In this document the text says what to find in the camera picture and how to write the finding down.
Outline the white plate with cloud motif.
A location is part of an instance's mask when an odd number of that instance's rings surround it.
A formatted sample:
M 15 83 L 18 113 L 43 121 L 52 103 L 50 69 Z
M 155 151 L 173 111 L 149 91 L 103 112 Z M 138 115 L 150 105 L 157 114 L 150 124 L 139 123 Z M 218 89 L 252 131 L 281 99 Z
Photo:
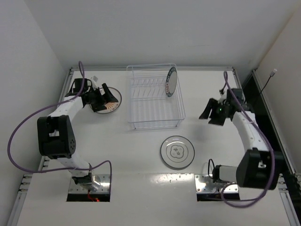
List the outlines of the white plate with cloud motif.
M 170 169 L 183 170 L 191 165 L 195 158 L 193 144 L 183 136 L 170 136 L 160 147 L 160 157 Z

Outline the green rimmed lettered plate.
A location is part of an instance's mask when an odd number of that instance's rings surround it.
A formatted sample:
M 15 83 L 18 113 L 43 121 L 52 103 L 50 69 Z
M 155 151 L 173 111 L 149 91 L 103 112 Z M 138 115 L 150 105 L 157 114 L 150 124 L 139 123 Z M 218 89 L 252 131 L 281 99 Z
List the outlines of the green rimmed lettered plate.
M 177 69 L 176 67 L 173 66 L 168 71 L 166 77 L 165 91 L 167 97 L 171 97 L 174 94 L 177 85 L 177 79 L 178 79 Z

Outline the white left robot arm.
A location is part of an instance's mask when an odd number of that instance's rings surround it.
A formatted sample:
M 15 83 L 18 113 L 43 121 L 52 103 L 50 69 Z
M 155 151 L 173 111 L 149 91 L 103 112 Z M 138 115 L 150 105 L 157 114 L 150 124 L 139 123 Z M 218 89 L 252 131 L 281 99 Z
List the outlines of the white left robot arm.
M 92 166 L 76 153 L 71 122 L 87 105 L 98 113 L 114 103 L 118 103 L 118 99 L 106 83 L 98 87 L 93 80 L 77 78 L 57 109 L 37 120 L 40 154 L 60 162 L 70 172 L 74 183 L 88 191 L 100 189 L 101 179 L 94 174 Z

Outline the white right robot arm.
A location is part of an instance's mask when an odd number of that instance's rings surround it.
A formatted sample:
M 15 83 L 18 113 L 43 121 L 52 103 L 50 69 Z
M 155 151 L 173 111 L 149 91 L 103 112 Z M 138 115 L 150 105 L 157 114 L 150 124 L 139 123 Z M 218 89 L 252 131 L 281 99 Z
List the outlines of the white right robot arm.
M 237 183 L 239 187 L 274 190 L 284 165 L 281 153 L 270 153 L 270 147 L 260 134 L 253 107 L 244 103 L 241 89 L 220 90 L 220 99 L 210 98 L 200 119 L 222 126 L 226 119 L 240 135 L 245 154 L 238 166 L 216 165 L 213 182 Z

